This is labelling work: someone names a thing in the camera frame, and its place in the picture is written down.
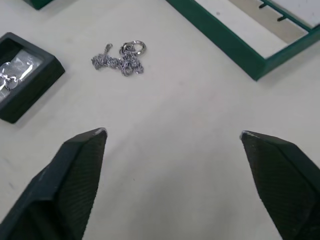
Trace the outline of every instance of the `key ring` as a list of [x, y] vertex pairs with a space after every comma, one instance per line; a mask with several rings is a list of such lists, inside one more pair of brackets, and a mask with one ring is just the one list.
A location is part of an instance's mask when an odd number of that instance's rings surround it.
[[127, 50], [128, 47], [134, 47], [135, 45], [139, 45], [141, 46], [142, 48], [139, 50], [139, 51], [134, 51], [133, 53], [136, 54], [137, 56], [140, 56], [142, 54], [145, 53], [145, 51], [147, 50], [147, 46], [146, 44], [143, 42], [143, 41], [131, 41], [131, 42], [126, 42], [122, 48], [123, 50]]

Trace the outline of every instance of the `white tabletop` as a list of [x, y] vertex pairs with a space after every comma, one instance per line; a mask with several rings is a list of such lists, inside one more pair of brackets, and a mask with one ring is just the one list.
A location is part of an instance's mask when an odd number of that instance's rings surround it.
[[[66, 73], [16, 124], [0, 121], [0, 217], [63, 141], [105, 127], [84, 239], [280, 240], [239, 135], [296, 143], [320, 165], [320, 44], [255, 82], [165, 0], [0, 1], [0, 34], [55, 55]], [[111, 42], [144, 41], [145, 73], [96, 71]]]

